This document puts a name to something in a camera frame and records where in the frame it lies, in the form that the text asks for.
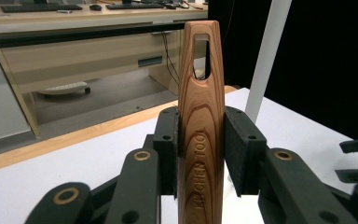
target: black cable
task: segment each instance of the black cable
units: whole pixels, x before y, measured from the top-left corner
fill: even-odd
[[[161,35],[162,35],[162,39],[164,41],[164,47],[165,47],[165,54],[167,56],[167,70],[170,73],[170,76],[173,78],[173,80],[176,82],[176,84],[179,86],[179,75],[175,69],[175,67],[173,66],[173,63],[171,61],[170,55],[168,54],[168,41],[167,41],[167,36],[165,35],[164,31],[161,31]],[[177,80],[176,78],[173,76],[171,69],[170,69],[170,65],[173,68],[173,71],[175,72],[176,76],[177,76]]]
[[[228,25],[227,25],[227,29],[226,29],[225,35],[223,36],[222,46],[225,45],[226,37],[227,37],[227,34],[228,34],[228,30],[229,30],[229,27],[230,27],[230,25],[231,25],[232,14],[233,14],[233,11],[234,11],[234,5],[235,5],[235,0],[232,1],[231,11],[230,11],[230,14],[229,14],[229,19],[228,19]]]

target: white table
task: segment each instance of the white table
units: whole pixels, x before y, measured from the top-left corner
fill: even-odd
[[[244,109],[249,91],[226,95],[226,105]],[[125,156],[142,147],[153,133],[156,119],[108,133],[48,154],[0,169],[0,224],[23,223],[34,206],[50,190],[76,181],[92,189],[119,175]],[[283,147],[299,154],[326,184],[351,193],[353,184],[340,182],[335,169],[358,169],[358,153],[342,153],[339,143],[351,140],[321,124],[264,99],[256,126],[269,147]],[[227,180],[224,189],[223,223],[263,223],[256,196],[237,198]],[[162,223],[177,223],[173,197],[162,197]]]

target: wood grain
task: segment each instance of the wood grain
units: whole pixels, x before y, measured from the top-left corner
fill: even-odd
[[[211,74],[193,75],[194,44],[209,42]],[[190,21],[185,26],[179,85],[178,150],[179,224],[220,224],[224,176],[224,80],[217,21]]]

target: screw hole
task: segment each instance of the screw hole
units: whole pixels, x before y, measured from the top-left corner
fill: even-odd
[[[136,211],[129,211],[126,212],[123,217],[121,218],[121,221],[125,224],[131,224],[136,223],[139,219],[139,213]]]
[[[319,217],[321,217],[327,223],[338,223],[339,222],[339,218],[331,212],[322,211],[319,213]]]
[[[285,151],[277,151],[274,153],[275,157],[283,160],[283,161],[290,161],[293,159],[292,154],[285,152]]]
[[[133,155],[133,158],[137,161],[146,161],[150,158],[150,152],[148,151],[139,151]]]

